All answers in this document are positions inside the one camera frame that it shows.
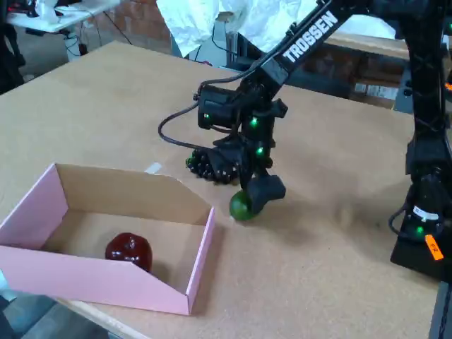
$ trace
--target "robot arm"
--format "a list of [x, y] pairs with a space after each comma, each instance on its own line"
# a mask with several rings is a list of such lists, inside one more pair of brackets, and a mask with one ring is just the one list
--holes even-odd
[[[178, 143], [196, 149], [188, 167], [201, 177], [224, 183], [238, 176], [252, 215], [267, 202], [283, 198], [283, 183], [267, 173], [273, 164], [270, 150], [275, 147], [275, 118], [283, 118], [287, 112], [287, 106], [273, 98], [290, 74], [350, 16], [397, 20], [410, 51], [415, 132], [406, 161], [412, 186], [403, 207], [389, 223], [399, 237], [415, 242], [423, 241], [424, 233], [440, 234], [444, 218], [452, 212], [452, 158], [446, 138], [440, 49], [448, 5], [449, 0], [318, 0], [317, 7], [300, 24], [291, 25], [282, 42], [248, 71], [202, 82], [192, 107], [198, 106], [198, 125], [228, 135], [214, 142], [212, 149]], [[236, 90], [213, 86], [238, 79], [242, 81]], [[161, 133], [170, 119], [163, 121], [159, 132], [173, 142]], [[403, 226], [398, 231], [392, 222], [403, 212]]]

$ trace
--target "table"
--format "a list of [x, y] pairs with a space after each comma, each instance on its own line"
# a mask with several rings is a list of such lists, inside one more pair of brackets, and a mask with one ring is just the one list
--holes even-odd
[[48, 23], [40, 17], [29, 18], [24, 13], [9, 13], [6, 22], [24, 28], [40, 30], [42, 32], [56, 33], [67, 29], [68, 36], [64, 40], [69, 61], [77, 58], [80, 54], [78, 50], [78, 37], [74, 30], [74, 25], [96, 16], [103, 11], [118, 6], [121, 0], [83, 0], [81, 3], [70, 6], [56, 7], [56, 10], [63, 14], [59, 17], [58, 23]]
[[[217, 21], [215, 22], [216, 43], [222, 48], [226, 48], [227, 44], [226, 41], [222, 40], [223, 36], [225, 36], [224, 26], [221, 22]], [[237, 53], [238, 49], [237, 37], [238, 33], [232, 33], [230, 35], [230, 48], [234, 53]], [[410, 59], [407, 45], [403, 40], [384, 39], [380, 37], [369, 37], [366, 35], [335, 32], [325, 41], [325, 43], [339, 47], [356, 49], [362, 52], [381, 54], [388, 57], [395, 57], [404, 60]], [[175, 40], [173, 40], [172, 44], [173, 55], [182, 57]], [[201, 45], [199, 54], [197, 51], [198, 49], [195, 49], [189, 53], [190, 60], [194, 60], [195, 56], [198, 55], [198, 60], [207, 60], [216, 67], [227, 65], [227, 53], [218, 49], [218, 47], [216, 47], [210, 40], [206, 40]]]
[[[115, 42], [0, 97], [0, 218], [55, 161], [159, 162], [218, 210], [193, 316], [60, 302], [123, 338], [426, 338], [438, 284], [390, 263], [386, 226], [410, 184], [412, 117], [285, 86], [272, 158], [287, 197], [245, 226], [228, 216], [238, 188], [196, 179], [189, 151], [157, 135], [202, 80], [230, 74]], [[196, 113], [165, 132], [218, 137]]]

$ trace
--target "green led light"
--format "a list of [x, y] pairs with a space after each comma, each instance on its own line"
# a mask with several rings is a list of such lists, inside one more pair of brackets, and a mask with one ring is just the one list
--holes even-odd
[[256, 154], [257, 154], [258, 156], [261, 156], [261, 155], [263, 154], [263, 147], [259, 147], [259, 148], [256, 150]]
[[254, 117], [253, 119], [251, 119], [251, 121], [249, 122], [251, 127], [256, 127], [259, 124], [259, 121], [256, 117]]

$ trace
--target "green ball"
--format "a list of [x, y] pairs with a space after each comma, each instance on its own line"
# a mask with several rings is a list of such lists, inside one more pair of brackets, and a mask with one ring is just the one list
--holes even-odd
[[241, 190], [234, 194], [229, 202], [229, 212], [238, 221], [246, 221], [254, 218], [256, 214], [250, 210], [251, 200], [245, 191]]

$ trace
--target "cardboard box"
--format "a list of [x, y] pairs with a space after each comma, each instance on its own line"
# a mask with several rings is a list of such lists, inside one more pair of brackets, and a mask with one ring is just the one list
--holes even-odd
[[[12, 290], [188, 315], [214, 224], [174, 178], [55, 164], [1, 224], [0, 270]], [[152, 274], [104, 259], [121, 232], [150, 242]]]
[[367, 54], [366, 59], [360, 65], [357, 77], [384, 81], [389, 83], [400, 82], [405, 61], [379, 54]]
[[329, 79], [349, 82], [359, 66], [361, 52], [324, 45], [308, 56], [303, 71]]
[[397, 83], [359, 79], [349, 99], [369, 105], [392, 109], [399, 91]]

